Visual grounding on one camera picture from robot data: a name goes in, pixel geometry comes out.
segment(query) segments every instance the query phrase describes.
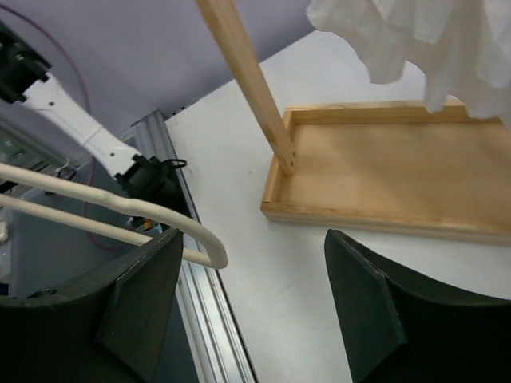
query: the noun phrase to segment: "white plastic hanger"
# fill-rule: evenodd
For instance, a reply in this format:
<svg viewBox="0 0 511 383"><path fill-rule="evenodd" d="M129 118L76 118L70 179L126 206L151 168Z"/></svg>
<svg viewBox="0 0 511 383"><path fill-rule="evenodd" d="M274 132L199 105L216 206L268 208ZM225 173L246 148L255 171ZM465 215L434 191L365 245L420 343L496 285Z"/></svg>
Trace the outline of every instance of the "white plastic hanger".
<svg viewBox="0 0 511 383"><path fill-rule="evenodd" d="M222 269L228 264L224 245L213 233L200 223L165 207L141 201L139 199L123 198L110 193L109 191L32 172L30 170L17 168L7 164L0 164L0 178L10 180L18 184L31 186L32 188L42 189L48 192L65 195L66 197L83 200L88 203L94 203L122 214L141 216L167 224L170 227L176 227L202 243L207 251L206 254L185 248L183 250L184 260L216 269ZM0 194L0 206L10 207L26 214L36 215L37 217L49 219L58 223L64 223L71 227L91 231L95 234L118 239L137 246L140 246L152 239L147 235L142 235L119 227L114 227L106 223L80 217L79 215L45 207L37 203L15 199L8 195Z"/></svg>

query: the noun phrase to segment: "wooden rack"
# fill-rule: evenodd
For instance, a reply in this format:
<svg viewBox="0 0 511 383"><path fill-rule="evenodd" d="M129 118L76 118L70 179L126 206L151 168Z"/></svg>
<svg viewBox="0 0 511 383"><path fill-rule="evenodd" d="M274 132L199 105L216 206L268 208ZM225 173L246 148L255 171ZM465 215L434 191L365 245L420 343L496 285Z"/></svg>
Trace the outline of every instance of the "wooden rack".
<svg viewBox="0 0 511 383"><path fill-rule="evenodd" d="M283 118L233 0L196 0L275 153L274 220L511 244L511 134L453 103L309 105Z"/></svg>

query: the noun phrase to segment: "wooden post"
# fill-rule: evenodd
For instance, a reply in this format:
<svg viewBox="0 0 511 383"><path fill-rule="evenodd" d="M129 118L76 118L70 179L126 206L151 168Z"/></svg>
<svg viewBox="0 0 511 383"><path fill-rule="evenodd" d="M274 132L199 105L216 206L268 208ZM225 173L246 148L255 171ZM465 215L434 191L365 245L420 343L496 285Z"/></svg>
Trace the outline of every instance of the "wooden post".
<svg viewBox="0 0 511 383"><path fill-rule="evenodd" d="M295 152L233 0L195 0L280 166L293 174Z"/></svg>

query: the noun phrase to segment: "wooden tray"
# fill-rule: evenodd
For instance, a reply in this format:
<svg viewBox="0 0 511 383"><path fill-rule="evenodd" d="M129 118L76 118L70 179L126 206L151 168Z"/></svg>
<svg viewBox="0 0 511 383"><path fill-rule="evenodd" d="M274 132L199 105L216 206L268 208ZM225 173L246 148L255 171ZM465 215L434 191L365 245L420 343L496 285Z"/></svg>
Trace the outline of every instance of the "wooden tray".
<svg viewBox="0 0 511 383"><path fill-rule="evenodd" d="M295 174L274 157L271 220L511 243L511 134L460 104L313 105L283 116Z"/></svg>

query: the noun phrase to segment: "white garment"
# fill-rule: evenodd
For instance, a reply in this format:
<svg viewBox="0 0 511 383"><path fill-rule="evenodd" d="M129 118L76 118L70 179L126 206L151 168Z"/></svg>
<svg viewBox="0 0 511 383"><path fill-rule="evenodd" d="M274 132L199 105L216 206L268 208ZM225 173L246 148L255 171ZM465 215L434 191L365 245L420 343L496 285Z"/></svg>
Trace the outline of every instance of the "white garment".
<svg viewBox="0 0 511 383"><path fill-rule="evenodd" d="M307 16L347 40L371 82L398 80L410 61L430 112L453 95L511 128L511 0L312 0Z"/></svg>

